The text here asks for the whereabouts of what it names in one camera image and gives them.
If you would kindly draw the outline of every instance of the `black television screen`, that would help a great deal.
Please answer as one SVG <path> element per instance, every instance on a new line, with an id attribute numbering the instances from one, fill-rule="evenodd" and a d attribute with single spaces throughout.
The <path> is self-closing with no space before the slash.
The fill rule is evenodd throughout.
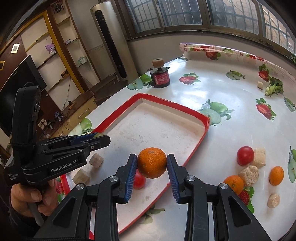
<path id="1" fill-rule="evenodd" d="M 7 136 L 10 136 L 12 130 L 12 115 L 17 90 L 32 85 L 38 85 L 41 91 L 46 87 L 46 83 L 29 55 L 14 70 L 0 90 L 0 127 Z"/>

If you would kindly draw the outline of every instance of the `tomato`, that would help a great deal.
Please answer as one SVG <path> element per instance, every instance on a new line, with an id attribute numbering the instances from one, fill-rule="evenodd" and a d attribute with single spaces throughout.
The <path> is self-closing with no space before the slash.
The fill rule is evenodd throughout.
<path id="1" fill-rule="evenodd" d="M 243 146 L 237 151 L 237 163 L 245 166 L 254 159 L 254 151 L 249 146 Z"/>
<path id="2" fill-rule="evenodd" d="M 134 189 L 141 189 L 146 183 L 146 178 L 138 171 L 136 171 L 135 180 L 133 182 Z"/>

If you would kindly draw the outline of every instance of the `beige cube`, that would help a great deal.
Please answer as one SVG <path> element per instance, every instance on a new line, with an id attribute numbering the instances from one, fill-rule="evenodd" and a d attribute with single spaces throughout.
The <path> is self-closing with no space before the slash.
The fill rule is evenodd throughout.
<path id="1" fill-rule="evenodd" d="M 89 160 L 89 164 L 91 164 L 95 168 L 99 168 L 103 161 L 104 158 L 102 158 L 98 153 L 95 153 Z"/>
<path id="2" fill-rule="evenodd" d="M 261 90 L 263 90 L 263 83 L 261 81 L 258 81 L 257 87 Z"/>
<path id="3" fill-rule="evenodd" d="M 266 151 L 264 148 L 254 149 L 254 160 L 251 162 L 251 165 L 254 165 L 257 168 L 261 168 L 266 165 Z"/>
<path id="4" fill-rule="evenodd" d="M 269 208 L 277 207 L 279 205 L 280 200 L 281 200 L 281 197 L 279 196 L 279 194 L 271 194 L 270 197 L 268 198 L 267 206 Z"/>
<path id="5" fill-rule="evenodd" d="M 72 180 L 75 184 L 86 183 L 89 180 L 89 176 L 87 175 L 85 170 L 79 169 Z"/>
<path id="6" fill-rule="evenodd" d="M 238 175 L 243 181 L 246 187 L 251 187 L 259 178 L 259 171 L 256 166 L 250 165 L 241 170 Z"/>

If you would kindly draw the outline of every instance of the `screw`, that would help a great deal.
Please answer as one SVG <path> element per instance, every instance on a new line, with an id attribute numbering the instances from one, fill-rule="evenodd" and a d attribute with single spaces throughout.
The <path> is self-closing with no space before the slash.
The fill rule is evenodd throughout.
<path id="1" fill-rule="evenodd" d="M 116 181 L 118 180 L 118 177 L 116 177 L 116 176 L 111 176 L 111 177 L 109 178 L 109 180 L 110 180 L 111 182 L 116 182 Z"/>
<path id="2" fill-rule="evenodd" d="M 76 185 L 76 189 L 77 190 L 82 190 L 84 188 L 84 184 L 83 183 L 79 183 Z"/>
<path id="3" fill-rule="evenodd" d="M 228 188 L 228 185 L 227 185 L 226 183 L 221 183 L 221 184 L 220 184 L 220 187 L 221 187 L 222 189 L 227 189 L 227 188 Z"/>
<path id="4" fill-rule="evenodd" d="M 192 175 L 189 175 L 186 177 L 186 179 L 190 182 L 194 181 L 195 180 L 195 176 L 192 176 Z"/>

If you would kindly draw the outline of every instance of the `tray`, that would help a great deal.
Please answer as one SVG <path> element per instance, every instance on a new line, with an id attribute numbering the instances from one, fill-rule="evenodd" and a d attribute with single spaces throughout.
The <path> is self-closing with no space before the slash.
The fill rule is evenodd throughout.
<path id="1" fill-rule="evenodd" d="M 104 161 L 99 169 L 88 163 L 81 167 L 90 174 L 90 180 L 86 184 L 98 184 L 114 175 L 119 166 L 126 164 L 130 153 L 138 155 L 148 147 L 158 147 L 166 154 L 173 153 L 178 164 L 184 166 L 200 145 L 209 126 L 209 118 L 197 111 L 138 93 L 95 128 L 94 132 L 110 136 L 111 144 L 92 152 L 87 158 L 88 162 L 94 153 L 101 155 Z M 75 186 L 72 177 L 77 171 L 78 169 L 62 176 L 66 194 Z M 133 190 L 127 205 L 117 204 L 119 233 L 140 218 L 160 198 L 169 184 L 167 171 L 159 178 L 147 178 L 144 188 Z M 93 230 L 94 215 L 90 226 L 92 233 Z"/>

